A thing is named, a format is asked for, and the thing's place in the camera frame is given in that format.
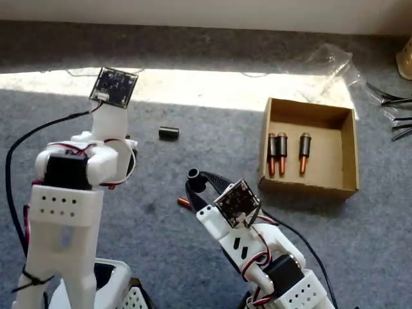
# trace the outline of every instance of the cardboard box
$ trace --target cardboard box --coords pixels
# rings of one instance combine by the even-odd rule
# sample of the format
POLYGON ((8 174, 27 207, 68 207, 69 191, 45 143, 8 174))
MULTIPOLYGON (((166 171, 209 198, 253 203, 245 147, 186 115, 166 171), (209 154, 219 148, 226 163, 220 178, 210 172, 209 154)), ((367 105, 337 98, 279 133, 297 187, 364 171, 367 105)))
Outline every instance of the cardboard box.
POLYGON ((263 191, 308 192, 345 200, 359 190, 355 113, 312 103, 270 98, 265 110, 261 137, 259 188, 263 191), (269 176, 268 134, 288 136, 286 173, 269 176), (299 139, 312 137, 310 157, 304 176, 299 174, 299 139))

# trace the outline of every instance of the electronic component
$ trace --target electronic component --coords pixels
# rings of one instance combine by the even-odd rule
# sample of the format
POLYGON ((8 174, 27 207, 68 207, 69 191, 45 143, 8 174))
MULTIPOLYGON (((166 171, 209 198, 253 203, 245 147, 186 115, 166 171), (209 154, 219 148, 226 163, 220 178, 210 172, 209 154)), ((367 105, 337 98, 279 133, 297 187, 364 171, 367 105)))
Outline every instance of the electronic component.
POLYGON ((309 133, 303 133, 301 136, 301 142, 299 144, 299 159, 301 161, 301 166, 299 172, 301 175, 304 175, 306 172, 306 164, 310 154, 310 137, 309 133))
POLYGON ((260 201, 243 179, 229 187, 214 203, 231 227, 244 222, 246 216, 260 205, 260 201))
POLYGON ((177 140, 180 130, 178 127, 159 127, 159 138, 161 140, 177 140))
POLYGON ((279 174, 282 176, 286 171, 286 157, 288 156, 288 136, 279 133, 276 138, 276 154, 279 158, 279 174))
POLYGON ((51 154, 43 185, 76 190, 91 190, 87 179, 88 158, 73 154, 51 154))
POLYGON ((102 68, 90 93, 90 100, 127 108, 138 75, 102 68))
POLYGON ((275 175, 275 162, 276 162, 276 135, 269 133, 268 138, 268 163, 269 163, 269 176, 275 175))
POLYGON ((276 297, 282 296, 304 277, 297 262, 288 254, 279 256, 264 271, 273 282, 276 297))

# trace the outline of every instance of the orange object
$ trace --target orange object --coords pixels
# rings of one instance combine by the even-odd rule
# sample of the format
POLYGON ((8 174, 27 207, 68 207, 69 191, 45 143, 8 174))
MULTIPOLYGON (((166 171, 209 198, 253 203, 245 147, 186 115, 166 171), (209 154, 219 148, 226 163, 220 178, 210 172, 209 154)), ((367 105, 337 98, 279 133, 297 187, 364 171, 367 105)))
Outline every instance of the orange object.
POLYGON ((269 175, 270 177, 273 177, 275 175, 275 158, 270 158, 269 161, 269 175))
POLYGON ((286 157, 284 157, 284 156, 281 156, 280 158, 279 158, 279 174, 280 175, 284 175, 285 174, 285 170, 286 170, 286 167, 285 167, 285 160, 286 159, 286 157))
POLYGON ((178 205, 191 209, 191 204, 188 200, 185 200, 184 198, 178 198, 177 200, 178 205))
POLYGON ((300 168, 300 173, 303 175, 306 172, 306 156, 301 157, 301 168, 300 168))

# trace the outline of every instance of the black cable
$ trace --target black cable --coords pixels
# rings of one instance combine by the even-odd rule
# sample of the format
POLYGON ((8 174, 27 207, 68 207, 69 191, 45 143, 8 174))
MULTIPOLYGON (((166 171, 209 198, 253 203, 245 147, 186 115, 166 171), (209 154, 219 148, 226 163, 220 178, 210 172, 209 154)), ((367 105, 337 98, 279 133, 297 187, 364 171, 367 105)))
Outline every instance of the black cable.
POLYGON ((43 302, 44 302, 44 309, 49 308, 49 295, 47 295, 47 292, 43 292, 43 302))
POLYGON ((246 292, 246 294, 242 297, 242 300, 240 301, 239 305, 238 305, 238 309, 245 309, 246 307, 246 301, 248 299, 248 297, 250 296, 250 292, 246 292))
MULTIPOLYGON (((12 216, 13 225, 15 227, 17 235, 19 236, 19 241, 20 241, 21 247, 23 248, 24 256, 26 258, 27 258, 27 251, 28 251, 28 243, 26 241, 26 237, 24 235, 23 229, 20 225, 19 217, 17 215, 17 211, 16 211, 14 201, 13 201, 13 192, 12 192, 12 156, 13 156, 13 152, 17 149, 17 147, 19 147, 19 145, 21 143, 23 143, 27 138, 31 137, 34 133, 36 133, 36 132, 38 132, 38 131, 46 128, 46 127, 50 127, 54 124, 58 124, 58 123, 61 123, 61 122, 67 121, 67 120, 71 120, 71 119, 74 119, 74 118, 78 118, 78 117, 90 114, 93 111, 84 111, 82 113, 74 113, 74 114, 68 115, 66 117, 53 120, 53 121, 48 122, 46 124, 43 124, 39 127, 36 127, 35 129, 31 130, 30 132, 26 133, 21 138, 16 140, 7 152, 7 156, 6 156, 6 174, 5 174, 5 176, 6 176, 7 204, 8 204, 8 208, 9 208, 9 211, 10 211, 10 215, 12 216)), ((46 292, 43 293, 43 300, 44 300, 44 307, 47 308, 48 307, 48 296, 47 296, 46 292)))
POLYGON ((273 216, 272 216, 271 214, 269 214, 267 211, 264 211, 263 209, 262 209, 262 211, 263 211, 263 214, 265 214, 265 216, 269 217, 270 219, 278 222, 278 224, 280 224, 280 225, 286 227, 287 229, 291 230, 293 233, 295 233, 296 235, 298 235, 298 236, 301 238, 301 240, 303 240, 303 242, 305 243, 305 245, 308 247, 309 251, 312 253, 312 255, 314 256, 314 258, 316 259, 316 262, 319 264, 319 266, 320 266, 320 268, 321 268, 321 270, 322 270, 324 279, 325 279, 325 281, 326 281, 326 284, 328 285, 328 289, 329 289, 330 298, 331 298, 331 300, 332 300, 332 303, 333 303, 335 309, 338 309, 337 301, 336 301, 336 298, 335 298, 335 293, 333 292, 333 288, 332 288, 332 285, 331 285, 331 283, 330 283, 328 273, 326 272, 326 269, 325 269, 325 267, 324 267, 321 259, 320 259, 319 256, 316 254, 316 252, 315 252, 315 250, 312 248, 312 246, 309 244, 309 241, 308 241, 301 233, 299 233, 297 230, 295 230, 293 227, 291 227, 291 226, 287 225, 286 223, 280 221, 279 219, 273 217, 273 216))

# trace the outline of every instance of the black tube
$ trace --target black tube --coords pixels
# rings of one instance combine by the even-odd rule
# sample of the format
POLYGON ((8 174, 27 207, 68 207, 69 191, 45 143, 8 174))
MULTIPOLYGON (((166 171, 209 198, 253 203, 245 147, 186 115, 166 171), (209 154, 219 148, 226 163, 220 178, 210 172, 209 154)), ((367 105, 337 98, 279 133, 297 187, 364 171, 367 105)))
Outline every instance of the black tube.
POLYGON ((309 158, 310 154, 310 141, 312 137, 308 133, 303 133, 301 136, 301 142, 299 144, 299 157, 302 158, 303 156, 309 158))
POLYGON ((179 133, 178 127, 159 127, 159 138, 161 140, 177 140, 179 133))
POLYGON ((280 156, 288 156, 288 137, 285 133, 279 133, 276 138, 276 154, 280 156))
POLYGON ((268 143, 268 158, 267 160, 270 161, 270 158, 276 157, 276 135, 269 133, 269 143, 268 143))
POLYGON ((201 175, 198 169, 189 169, 189 172, 187 172, 187 180, 191 189, 196 193, 201 193, 206 189, 207 179, 201 175))

